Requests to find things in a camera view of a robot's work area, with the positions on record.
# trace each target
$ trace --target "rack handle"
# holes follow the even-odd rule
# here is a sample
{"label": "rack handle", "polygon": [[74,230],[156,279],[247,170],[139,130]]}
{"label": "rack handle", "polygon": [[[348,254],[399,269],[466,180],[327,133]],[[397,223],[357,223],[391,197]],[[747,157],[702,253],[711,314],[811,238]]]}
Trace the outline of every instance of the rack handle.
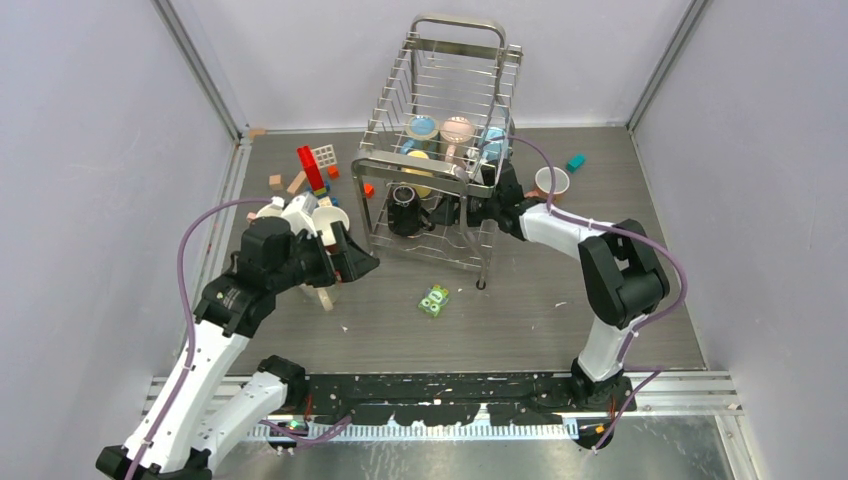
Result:
{"label": "rack handle", "polygon": [[489,30],[498,35],[500,39],[500,48],[506,46],[506,31],[503,26],[494,20],[481,20],[476,18],[461,17],[458,15],[448,15],[445,13],[422,13],[412,20],[412,26],[409,28],[412,32],[418,31],[419,23],[439,23],[442,25],[453,25],[456,27],[477,28],[480,30]]}

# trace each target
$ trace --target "wooden table surface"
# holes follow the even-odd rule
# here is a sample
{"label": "wooden table surface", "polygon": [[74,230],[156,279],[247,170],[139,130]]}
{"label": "wooden table surface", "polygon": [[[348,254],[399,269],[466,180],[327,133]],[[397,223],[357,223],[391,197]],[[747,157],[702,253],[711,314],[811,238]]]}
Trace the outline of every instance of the wooden table surface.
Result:
{"label": "wooden table surface", "polygon": [[[586,163],[571,175],[560,208],[597,220],[634,218],[662,241],[656,214],[635,151],[625,129],[524,129],[561,168],[577,153]],[[295,149],[333,144],[341,178],[332,195],[351,218],[351,233],[364,247],[350,164],[359,133],[278,134],[253,143],[242,197],[270,196],[268,177],[282,174],[286,185],[300,171]],[[544,165],[528,147],[516,144],[513,164],[525,191]],[[372,183],[382,202],[385,187]],[[239,207],[229,249],[239,247],[249,206]],[[498,232],[488,286],[478,291],[476,274],[423,260],[378,252],[381,265],[365,278],[346,284],[331,312],[300,289],[278,296],[277,309],[260,327],[231,369],[249,374],[263,358],[276,354],[310,373],[470,372],[568,370],[592,324],[580,266],[539,244]],[[664,263],[677,295],[673,271]],[[417,309],[425,290],[441,284],[451,292],[438,318]],[[642,331],[627,358],[633,365],[704,367],[685,309]]]}

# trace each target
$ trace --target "white grid block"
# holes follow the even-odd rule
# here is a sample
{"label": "white grid block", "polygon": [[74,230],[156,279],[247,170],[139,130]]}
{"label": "white grid block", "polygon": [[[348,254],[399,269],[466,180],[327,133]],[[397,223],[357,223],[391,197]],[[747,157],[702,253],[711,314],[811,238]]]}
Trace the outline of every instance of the white grid block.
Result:
{"label": "white grid block", "polygon": [[318,168],[327,168],[336,164],[336,151],[333,150],[332,145],[313,148],[312,155],[315,156],[315,163],[318,164]]}

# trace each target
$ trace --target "wire rack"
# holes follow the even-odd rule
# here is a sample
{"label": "wire rack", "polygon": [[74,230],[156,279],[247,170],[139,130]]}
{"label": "wire rack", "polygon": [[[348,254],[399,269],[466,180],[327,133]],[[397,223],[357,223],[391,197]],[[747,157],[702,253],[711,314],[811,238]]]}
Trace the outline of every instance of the wire rack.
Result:
{"label": "wire rack", "polygon": [[[456,31],[457,36],[466,29],[487,30],[496,34],[498,43],[483,46],[423,38],[417,29],[421,23],[447,25],[448,31]],[[480,153],[487,132],[491,138],[492,132],[514,131],[510,109],[522,55],[521,47],[506,43],[504,29],[496,22],[439,14],[415,18],[352,164],[366,241],[372,253],[376,247],[479,271],[477,286],[485,287],[497,225],[484,221],[480,227],[469,227],[468,209],[476,199],[493,195],[504,161],[509,158],[511,148],[506,142],[496,158],[482,161]],[[442,138],[433,140],[435,145],[428,151],[429,158],[406,155],[405,148],[414,140],[406,126],[412,118],[421,115],[439,123],[453,117],[467,119],[473,133],[465,142],[465,154],[459,157],[447,153],[450,150],[446,148],[443,128]],[[482,180],[485,169],[491,169],[494,182]],[[387,223],[390,193],[374,200],[382,204],[372,221],[372,205],[363,195],[366,177],[382,179],[387,187],[399,184],[426,187],[432,191],[422,199],[422,206],[428,210],[444,197],[453,196],[460,206],[459,223],[439,225],[433,231],[422,231],[412,237],[394,235]]]}

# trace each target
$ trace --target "green toy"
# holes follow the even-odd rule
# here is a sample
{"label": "green toy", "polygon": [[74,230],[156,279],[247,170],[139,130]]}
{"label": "green toy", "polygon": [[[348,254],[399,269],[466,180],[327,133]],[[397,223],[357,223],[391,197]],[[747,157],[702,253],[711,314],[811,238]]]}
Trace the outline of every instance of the green toy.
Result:
{"label": "green toy", "polygon": [[418,303],[420,308],[427,315],[436,318],[442,307],[448,304],[448,291],[439,285],[433,285],[433,288],[427,290],[424,299]]}

